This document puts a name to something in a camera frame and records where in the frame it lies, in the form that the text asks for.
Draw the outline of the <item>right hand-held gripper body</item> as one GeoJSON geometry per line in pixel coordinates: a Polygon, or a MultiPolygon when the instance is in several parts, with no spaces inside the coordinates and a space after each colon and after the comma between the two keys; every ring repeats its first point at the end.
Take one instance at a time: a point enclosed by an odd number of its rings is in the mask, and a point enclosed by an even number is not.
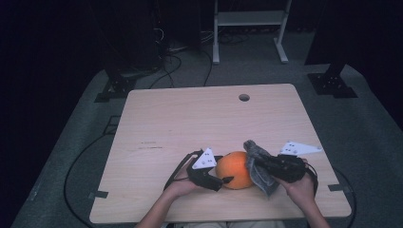
{"type": "Polygon", "coordinates": [[[321,152],[322,148],[300,142],[287,142],[277,156],[275,156],[278,168],[274,176],[283,181],[299,181],[305,173],[309,174],[314,181],[317,181],[317,171],[304,161],[300,156],[321,152]]]}

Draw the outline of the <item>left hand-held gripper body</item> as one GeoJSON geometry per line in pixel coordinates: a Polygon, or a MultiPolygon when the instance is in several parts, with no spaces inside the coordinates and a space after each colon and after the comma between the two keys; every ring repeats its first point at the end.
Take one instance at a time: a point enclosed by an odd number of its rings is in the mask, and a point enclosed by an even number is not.
{"type": "Polygon", "coordinates": [[[196,185],[213,191],[219,191],[223,181],[209,172],[216,167],[217,161],[212,150],[195,151],[196,158],[186,168],[188,178],[196,185]]]}

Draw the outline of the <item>orange plush toy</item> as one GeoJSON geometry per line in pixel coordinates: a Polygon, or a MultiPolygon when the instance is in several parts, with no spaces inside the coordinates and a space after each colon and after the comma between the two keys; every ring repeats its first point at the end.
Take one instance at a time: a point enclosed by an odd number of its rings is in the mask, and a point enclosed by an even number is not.
{"type": "Polygon", "coordinates": [[[246,161],[246,153],[243,151],[234,151],[219,159],[216,166],[217,177],[219,179],[232,178],[224,184],[226,188],[239,190],[253,185],[246,161]]]}

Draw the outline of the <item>grey fuzzy cloth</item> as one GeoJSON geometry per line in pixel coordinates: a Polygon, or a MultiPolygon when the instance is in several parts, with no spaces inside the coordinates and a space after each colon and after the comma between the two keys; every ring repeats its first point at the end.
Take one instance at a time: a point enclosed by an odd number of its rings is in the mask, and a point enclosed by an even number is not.
{"type": "Polygon", "coordinates": [[[246,168],[252,182],[267,196],[270,197],[278,188],[279,183],[269,174],[265,166],[258,165],[271,155],[254,141],[243,143],[246,151],[246,168]]]}

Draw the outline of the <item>person's left hand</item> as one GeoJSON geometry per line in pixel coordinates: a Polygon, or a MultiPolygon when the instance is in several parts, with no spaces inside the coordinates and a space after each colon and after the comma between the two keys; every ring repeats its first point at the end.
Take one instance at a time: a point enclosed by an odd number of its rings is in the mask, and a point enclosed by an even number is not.
{"type": "Polygon", "coordinates": [[[190,194],[198,188],[198,185],[188,179],[187,167],[189,163],[185,164],[172,183],[163,191],[171,199],[177,199],[179,197],[190,194]]]}

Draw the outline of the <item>person's right hand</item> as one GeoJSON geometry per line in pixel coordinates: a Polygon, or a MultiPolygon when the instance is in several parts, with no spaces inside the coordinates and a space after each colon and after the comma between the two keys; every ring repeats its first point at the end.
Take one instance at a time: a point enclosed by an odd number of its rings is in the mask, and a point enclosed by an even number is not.
{"type": "Polygon", "coordinates": [[[313,212],[317,209],[314,193],[314,182],[307,173],[297,181],[278,181],[286,190],[288,197],[303,212],[313,212]]]}

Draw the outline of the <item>grey tape strip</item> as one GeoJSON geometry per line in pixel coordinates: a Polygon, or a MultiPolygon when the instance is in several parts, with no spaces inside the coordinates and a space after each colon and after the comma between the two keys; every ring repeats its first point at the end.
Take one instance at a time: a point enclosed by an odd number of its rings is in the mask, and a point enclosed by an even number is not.
{"type": "Polygon", "coordinates": [[[335,191],[343,191],[344,193],[351,193],[354,190],[351,188],[350,185],[343,185],[343,184],[329,184],[328,188],[331,192],[335,191]]]}
{"type": "Polygon", "coordinates": [[[107,196],[108,196],[108,192],[96,191],[96,192],[90,192],[88,194],[87,198],[90,200],[95,200],[96,198],[106,199],[107,196]]]}

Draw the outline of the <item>black stand base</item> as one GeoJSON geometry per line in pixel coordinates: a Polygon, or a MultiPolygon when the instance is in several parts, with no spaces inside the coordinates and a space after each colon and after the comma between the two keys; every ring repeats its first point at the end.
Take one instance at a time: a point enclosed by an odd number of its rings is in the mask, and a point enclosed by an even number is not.
{"type": "Polygon", "coordinates": [[[137,83],[135,77],[125,77],[116,69],[107,69],[106,76],[106,85],[103,91],[96,96],[95,103],[106,103],[111,99],[125,99],[137,83]]]}
{"type": "Polygon", "coordinates": [[[345,63],[331,63],[324,73],[309,73],[308,78],[317,95],[332,95],[334,98],[356,98],[354,90],[340,76],[345,63]]]}

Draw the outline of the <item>white metal stand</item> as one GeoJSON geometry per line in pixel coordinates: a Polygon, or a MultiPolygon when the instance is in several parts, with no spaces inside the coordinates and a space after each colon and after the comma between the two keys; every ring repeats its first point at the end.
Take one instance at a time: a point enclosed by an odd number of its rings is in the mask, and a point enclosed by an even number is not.
{"type": "Polygon", "coordinates": [[[212,62],[220,62],[219,28],[221,27],[251,27],[251,26],[279,26],[278,36],[274,38],[274,44],[278,57],[283,64],[289,62],[282,45],[284,31],[288,22],[290,8],[293,0],[287,0],[282,10],[265,11],[219,11],[219,0],[214,5],[214,26],[212,62]]]}

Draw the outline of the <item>dark equipment cabinet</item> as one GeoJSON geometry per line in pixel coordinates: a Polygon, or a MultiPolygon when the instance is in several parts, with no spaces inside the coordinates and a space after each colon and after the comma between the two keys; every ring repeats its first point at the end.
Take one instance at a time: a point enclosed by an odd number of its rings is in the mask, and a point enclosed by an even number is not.
{"type": "Polygon", "coordinates": [[[120,51],[130,67],[154,70],[162,59],[156,43],[151,0],[108,0],[116,19],[120,51]]]}

